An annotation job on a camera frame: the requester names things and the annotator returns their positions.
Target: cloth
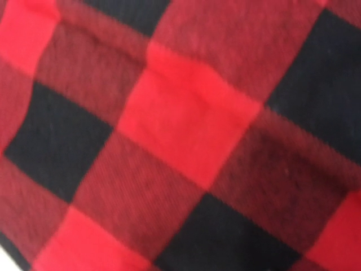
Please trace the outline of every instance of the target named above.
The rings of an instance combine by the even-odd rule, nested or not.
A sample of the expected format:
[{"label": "cloth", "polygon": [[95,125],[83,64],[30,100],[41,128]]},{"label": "cloth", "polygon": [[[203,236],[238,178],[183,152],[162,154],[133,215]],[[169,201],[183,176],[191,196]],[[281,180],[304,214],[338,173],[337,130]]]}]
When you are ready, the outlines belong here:
[{"label": "cloth", "polygon": [[33,271],[360,271],[360,0],[0,0],[0,244]]}]

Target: woven texture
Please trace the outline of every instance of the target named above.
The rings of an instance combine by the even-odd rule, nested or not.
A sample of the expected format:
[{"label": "woven texture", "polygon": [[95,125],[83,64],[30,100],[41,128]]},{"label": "woven texture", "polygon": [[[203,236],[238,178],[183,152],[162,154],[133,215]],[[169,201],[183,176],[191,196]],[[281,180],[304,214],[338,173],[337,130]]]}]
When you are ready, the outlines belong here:
[{"label": "woven texture", "polygon": [[24,270],[361,270],[361,0],[0,16],[0,244]]}]

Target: fabric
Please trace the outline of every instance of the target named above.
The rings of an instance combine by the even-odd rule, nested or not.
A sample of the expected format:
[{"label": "fabric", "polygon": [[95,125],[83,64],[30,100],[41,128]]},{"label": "fabric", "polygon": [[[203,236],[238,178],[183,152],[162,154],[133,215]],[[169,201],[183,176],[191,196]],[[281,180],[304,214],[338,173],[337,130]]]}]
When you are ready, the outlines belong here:
[{"label": "fabric", "polygon": [[32,271],[360,271],[360,0],[0,0],[0,244]]}]

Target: plaid fabric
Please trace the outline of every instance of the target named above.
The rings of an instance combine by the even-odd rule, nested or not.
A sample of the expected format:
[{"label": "plaid fabric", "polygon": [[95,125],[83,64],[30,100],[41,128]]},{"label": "plaid fabric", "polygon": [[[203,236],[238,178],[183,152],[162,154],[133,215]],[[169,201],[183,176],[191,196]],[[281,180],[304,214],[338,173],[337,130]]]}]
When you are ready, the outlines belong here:
[{"label": "plaid fabric", "polygon": [[360,0],[0,15],[0,243],[24,270],[361,270]]}]

